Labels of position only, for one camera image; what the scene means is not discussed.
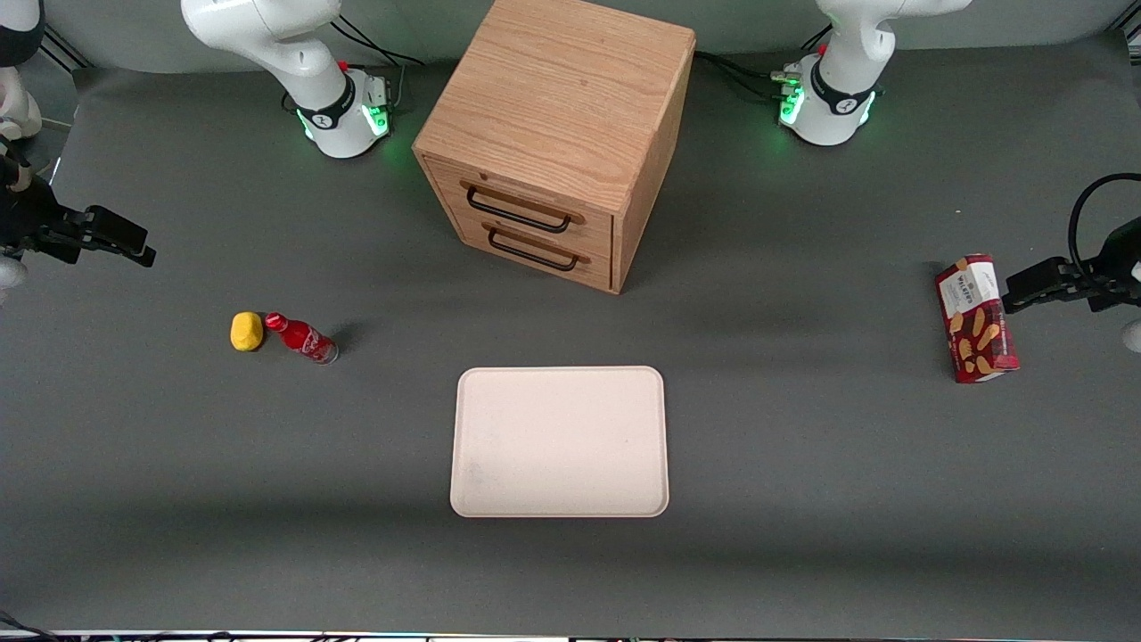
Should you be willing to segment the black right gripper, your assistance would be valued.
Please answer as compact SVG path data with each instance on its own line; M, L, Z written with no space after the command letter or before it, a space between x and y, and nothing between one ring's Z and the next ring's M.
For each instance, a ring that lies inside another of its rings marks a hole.
M147 245L148 231L107 208L82 212L62 206L52 187L40 177L16 182L5 177L1 187L1 252L21 261L25 252L40 252L76 265L84 247L126 257L143 268L155 263L157 252Z

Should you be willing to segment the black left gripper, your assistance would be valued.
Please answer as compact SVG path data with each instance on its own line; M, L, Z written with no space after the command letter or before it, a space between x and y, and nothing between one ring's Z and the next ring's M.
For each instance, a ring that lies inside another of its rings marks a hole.
M1089 302L1092 312L1118 304L1140 308L1140 217L1123 224L1104 239L1104 271L1073 268L1063 257L1044 259L1006 278L1004 312L1011 316L1031 306Z

